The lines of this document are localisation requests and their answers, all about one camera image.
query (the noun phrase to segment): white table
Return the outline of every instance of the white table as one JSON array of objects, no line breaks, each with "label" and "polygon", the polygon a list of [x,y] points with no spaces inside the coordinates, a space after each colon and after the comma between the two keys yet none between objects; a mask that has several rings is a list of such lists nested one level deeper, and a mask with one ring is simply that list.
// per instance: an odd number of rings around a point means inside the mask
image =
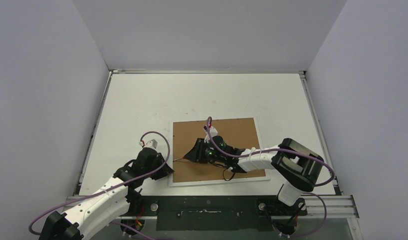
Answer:
[{"label": "white table", "polygon": [[[262,147],[292,138],[323,156],[320,140],[298,74],[114,74],[88,155],[80,195],[100,188],[141,150],[140,136],[158,131],[172,142],[173,122],[255,117]],[[164,156],[167,147],[156,139]],[[142,195],[275,195],[285,182],[277,171],[270,180],[168,187],[168,177],[147,179]],[[330,177],[323,168],[318,183]],[[316,194],[334,194],[332,183]]]}]

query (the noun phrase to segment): metal frame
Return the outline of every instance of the metal frame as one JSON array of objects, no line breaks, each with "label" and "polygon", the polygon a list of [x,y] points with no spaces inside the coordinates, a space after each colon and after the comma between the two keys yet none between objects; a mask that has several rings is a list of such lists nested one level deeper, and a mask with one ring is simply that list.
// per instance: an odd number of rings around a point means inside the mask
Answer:
[{"label": "metal frame", "polygon": [[[326,141],[323,136],[322,129],[320,127],[320,122],[317,117],[317,114],[314,109],[313,101],[311,99],[310,92],[308,90],[307,80],[305,77],[304,71],[278,71],[278,70],[240,70],[240,69],[230,69],[230,68],[220,68],[220,69],[211,69],[211,70],[147,70],[147,69],[113,69],[110,70],[107,84],[105,87],[105,91],[102,96],[102,102],[99,109],[99,113],[97,116],[97,120],[93,129],[92,137],[90,140],[90,144],[87,150],[87,154],[85,157],[85,162],[82,169],[82,174],[79,180],[79,188],[81,183],[83,182],[84,174],[86,172],[87,164],[90,157],[90,151],[93,146],[93,142],[95,140],[95,134],[99,125],[99,121],[101,118],[102,110],[105,104],[106,96],[109,90],[109,86],[111,83],[111,78],[113,74],[299,74],[301,78],[301,83],[304,89],[304,93],[307,98],[308,105],[310,107],[310,112],[313,117],[314,124],[316,126],[317,134],[320,139],[320,143],[322,146],[323,153],[326,158],[326,163],[333,168],[332,161],[329,155],[329,151],[327,149]],[[334,180],[334,186],[338,187],[338,183],[336,179]],[[79,198],[80,196],[69,196],[67,197],[67,201],[73,200],[75,198]],[[350,232],[354,240],[363,240],[363,236],[361,234],[361,230],[358,224],[358,212],[354,203],[352,196],[343,196],[343,195],[335,195],[335,196],[322,196],[323,200],[327,206],[327,217],[328,218],[346,218],[348,221],[348,225],[350,227]],[[304,199],[307,202],[307,210],[308,216],[303,216],[302,218],[322,218],[323,217],[323,206],[319,199],[313,196],[304,196]],[[132,219],[136,218],[134,216],[120,216],[117,219]],[[140,219],[156,219],[156,216],[144,216]]]}]

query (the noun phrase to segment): cork board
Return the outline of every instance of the cork board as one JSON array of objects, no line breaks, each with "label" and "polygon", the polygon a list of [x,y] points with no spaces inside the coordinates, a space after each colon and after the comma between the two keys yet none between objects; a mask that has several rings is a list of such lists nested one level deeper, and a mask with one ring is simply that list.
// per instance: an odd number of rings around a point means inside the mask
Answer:
[{"label": "cork board", "polygon": [[[205,138],[205,132],[203,131],[205,124],[205,120],[173,123],[173,159],[179,159],[191,150],[197,138]],[[212,125],[217,129],[218,134],[223,137],[226,144],[230,146],[239,149],[260,148],[256,124],[252,117],[213,120]],[[202,181],[230,183],[239,182],[239,180],[241,180],[240,182],[244,182],[269,179],[268,177],[262,178],[266,176],[264,170],[255,170],[247,173],[237,173],[232,181],[224,181],[222,176],[223,168],[215,167],[211,164],[191,162],[187,159],[174,161],[173,169],[173,183]],[[225,172],[227,179],[229,179],[231,175],[231,172]]]}]

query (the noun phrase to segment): white frame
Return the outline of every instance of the white frame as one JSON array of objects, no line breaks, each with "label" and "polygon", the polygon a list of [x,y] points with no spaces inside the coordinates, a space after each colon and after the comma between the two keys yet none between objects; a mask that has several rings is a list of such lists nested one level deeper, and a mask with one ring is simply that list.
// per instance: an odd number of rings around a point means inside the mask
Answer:
[{"label": "white frame", "polygon": [[[258,127],[258,121],[256,117],[253,116],[241,116],[237,117],[238,119],[247,119],[253,118],[255,124],[255,131],[257,132],[258,144],[260,147],[263,146],[261,137],[260,137],[260,128]],[[173,124],[171,124],[171,132],[173,133]],[[173,159],[169,159],[170,166],[173,166]],[[186,181],[186,182],[173,182],[173,175],[169,175],[168,187],[186,187],[186,186],[199,186],[199,185],[213,185],[213,184],[229,184],[229,183],[243,183],[243,182],[256,182],[256,181],[269,181],[270,176],[267,172],[267,169],[264,170],[266,176],[257,176],[257,177],[246,177],[246,178],[233,178],[230,181],[225,180],[208,180],[208,181]]]}]

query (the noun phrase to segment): gray wall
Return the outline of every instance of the gray wall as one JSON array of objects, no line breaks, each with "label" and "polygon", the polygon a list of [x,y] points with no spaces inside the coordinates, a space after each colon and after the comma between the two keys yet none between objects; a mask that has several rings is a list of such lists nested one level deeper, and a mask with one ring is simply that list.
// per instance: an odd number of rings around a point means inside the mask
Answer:
[{"label": "gray wall", "polygon": [[111,69],[303,70],[345,0],[74,0]]},{"label": "gray wall", "polygon": [[107,77],[72,1],[0,0],[0,240],[72,194]]},{"label": "gray wall", "polygon": [[307,73],[366,240],[408,240],[408,0],[348,0]]}]

